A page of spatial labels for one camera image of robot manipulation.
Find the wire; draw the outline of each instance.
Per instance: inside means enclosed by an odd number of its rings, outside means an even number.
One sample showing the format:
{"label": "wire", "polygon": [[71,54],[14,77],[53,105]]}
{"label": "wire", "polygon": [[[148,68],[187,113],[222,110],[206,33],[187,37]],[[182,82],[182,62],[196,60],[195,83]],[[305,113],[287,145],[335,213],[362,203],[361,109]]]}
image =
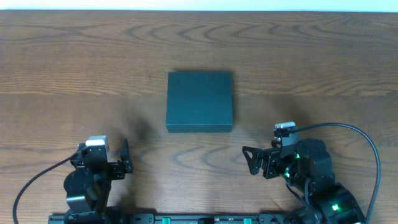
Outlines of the wire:
{"label": "wire", "polygon": [[366,214],[365,224],[368,224],[369,221],[370,221],[371,214],[372,214],[372,209],[373,209],[373,206],[374,206],[374,202],[376,201],[377,191],[379,190],[380,179],[381,179],[381,165],[380,165],[380,158],[379,158],[379,153],[377,152],[377,148],[374,145],[372,139],[364,131],[360,130],[357,127],[354,127],[354,126],[349,125],[349,124],[344,124],[344,123],[314,124],[314,125],[311,125],[311,126],[308,126],[308,127],[305,127],[305,128],[292,130],[292,131],[290,131],[290,133],[297,133],[297,132],[300,132],[300,131],[306,131],[306,130],[309,130],[309,129],[319,128],[319,127],[326,127],[326,126],[339,126],[339,127],[344,127],[344,128],[350,128],[350,129],[352,129],[354,131],[357,131],[359,134],[362,134],[362,136],[365,137],[365,139],[368,141],[368,143],[371,145],[371,147],[373,149],[374,157],[376,158],[376,183],[374,184],[372,198],[371,198],[371,201],[369,203],[368,212]]}
{"label": "wire", "polygon": [[68,162],[69,160],[71,160],[71,159],[74,158],[75,156],[76,156],[76,153],[74,153],[72,156],[68,157],[67,159],[64,159],[63,161],[61,161],[61,162],[55,164],[54,166],[49,167],[49,168],[43,170],[42,172],[40,172],[39,174],[37,174],[36,176],[34,176],[30,181],[28,181],[28,183],[25,184],[25,186],[21,189],[21,191],[19,192],[17,198],[15,199],[14,206],[13,206],[13,208],[12,208],[12,219],[14,219],[14,224],[19,224],[18,218],[17,218],[17,207],[18,207],[18,202],[19,202],[19,199],[21,199],[22,194],[23,194],[23,193],[25,192],[25,190],[29,187],[29,185],[30,185],[31,183],[33,183],[33,181],[35,181],[37,178],[39,178],[40,176],[42,176],[43,174],[45,174],[46,172],[48,172],[48,171],[50,171],[50,170],[52,170],[52,169],[54,169],[54,168],[56,168],[56,167],[58,167],[58,166],[60,166],[60,165],[62,165],[62,164],[64,164],[64,163],[66,163],[66,162]]}

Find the green clip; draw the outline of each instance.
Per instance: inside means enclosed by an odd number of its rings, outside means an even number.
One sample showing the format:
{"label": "green clip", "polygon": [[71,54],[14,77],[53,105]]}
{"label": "green clip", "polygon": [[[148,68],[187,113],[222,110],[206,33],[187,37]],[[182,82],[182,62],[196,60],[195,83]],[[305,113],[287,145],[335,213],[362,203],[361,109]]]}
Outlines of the green clip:
{"label": "green clip", "polygon": [[171,224],[172,219],[171,218],[162,218],[162,224]]}
{"label": "green clip", "polygon": [[243,224],[251,224],[251,218],[244,218]]}

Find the dark teal box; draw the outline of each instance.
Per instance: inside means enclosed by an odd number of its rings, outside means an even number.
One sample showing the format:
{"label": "dark teal box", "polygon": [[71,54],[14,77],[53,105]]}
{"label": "dark teal box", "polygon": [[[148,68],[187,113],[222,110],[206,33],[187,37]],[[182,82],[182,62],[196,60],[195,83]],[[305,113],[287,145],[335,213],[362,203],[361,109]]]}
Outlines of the dark teal box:
{"label": "dark teal box", "polygon": [[233,127],[230,72],[169,72],[170,133],[225,133]]}

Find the tabletop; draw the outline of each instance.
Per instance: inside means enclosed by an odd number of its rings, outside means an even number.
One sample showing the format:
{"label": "tabletop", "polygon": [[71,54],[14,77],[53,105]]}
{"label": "tabletop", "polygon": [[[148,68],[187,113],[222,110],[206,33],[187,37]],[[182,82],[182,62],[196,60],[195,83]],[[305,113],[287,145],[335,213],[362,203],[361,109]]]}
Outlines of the tabletop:
{"label": "tabletop", "polygon": [[[242,146],[268,148],[276,123],[344,122],[379,149],[372,223],[398,223],[398,14],[342,12],[0,12],[0,223],[22,186],[107,135],[110,158],[129,140],[134,173],[108,205],[128,212],[258,213],[300,202],[282,178],[252,176]],[[169,71],[233,73],[232,133],[169,134]],[[362,211],[376,163],[344,128],[301,134],[325,141],[336,180]],[[19,222],[68,210],[66,163],[37,179]]]}

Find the wood grain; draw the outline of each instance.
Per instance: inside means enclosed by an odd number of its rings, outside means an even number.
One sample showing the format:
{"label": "wood grain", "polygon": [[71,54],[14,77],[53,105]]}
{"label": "wood grain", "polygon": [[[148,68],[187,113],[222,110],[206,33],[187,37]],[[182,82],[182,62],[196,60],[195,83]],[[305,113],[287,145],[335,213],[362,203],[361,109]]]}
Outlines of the wood grain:
{"label": "wood grain", "polygon": [[[382,160],[371,223],[398,223],[398,15],[320,12],[0,12],[0,223],[21,187],[109,136],[128,138],[135,173],[110,205],[163,213],[257,213],[299,207],[282,179],[249,174],[242,146],[270,147],[275,123],[327,121],[364,129]],[[234,131],[169,134],[167,72],[230,70]],[[361,136],[325,128],[337,179],[365,212],[375,179]],[[65,164],[28,188],[20,223],[66,212]]]}

